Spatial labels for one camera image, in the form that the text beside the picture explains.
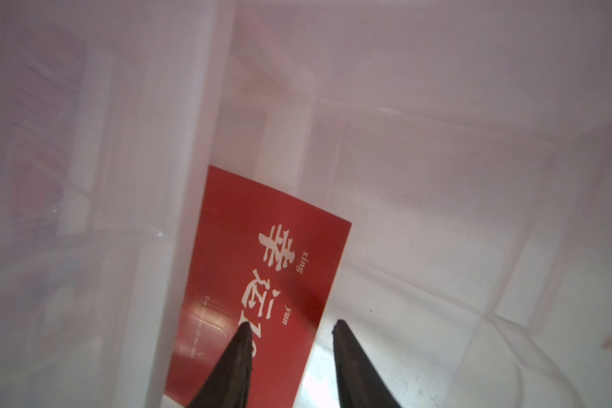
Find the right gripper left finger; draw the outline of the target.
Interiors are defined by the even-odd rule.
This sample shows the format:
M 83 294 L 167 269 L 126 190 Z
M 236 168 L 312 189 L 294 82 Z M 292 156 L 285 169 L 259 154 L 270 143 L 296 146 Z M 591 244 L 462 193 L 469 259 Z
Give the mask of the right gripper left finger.
M 241 324 L 188 408 L 247 407 L 251 387 L 252 340 L 250 323 Z

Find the clear plastic drawer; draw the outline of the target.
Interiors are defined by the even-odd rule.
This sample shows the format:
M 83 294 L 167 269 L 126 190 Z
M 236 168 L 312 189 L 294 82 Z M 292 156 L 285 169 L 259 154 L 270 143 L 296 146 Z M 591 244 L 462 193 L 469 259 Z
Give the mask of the clear plastic drawer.
M 612 1 L 218 1 L 209 161 L 353 227 L 345 319 L 404 407 L 612 407 Z

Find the white plastic drawer organizer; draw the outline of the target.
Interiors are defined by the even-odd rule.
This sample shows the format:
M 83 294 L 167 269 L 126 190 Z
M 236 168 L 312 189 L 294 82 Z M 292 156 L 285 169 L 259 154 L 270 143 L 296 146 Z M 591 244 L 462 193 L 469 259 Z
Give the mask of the white plastic drawer organizer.
M 0 407 L 158 407 L 234 1 L 0 1 Z

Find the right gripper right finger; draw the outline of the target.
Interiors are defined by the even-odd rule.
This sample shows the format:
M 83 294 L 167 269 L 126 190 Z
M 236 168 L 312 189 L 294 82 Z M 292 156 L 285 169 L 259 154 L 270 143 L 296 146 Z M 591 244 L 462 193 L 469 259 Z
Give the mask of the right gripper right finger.
M 348 323 L 338 320 L 332 334 L 336 384 L 341 408 L 401 408 Z

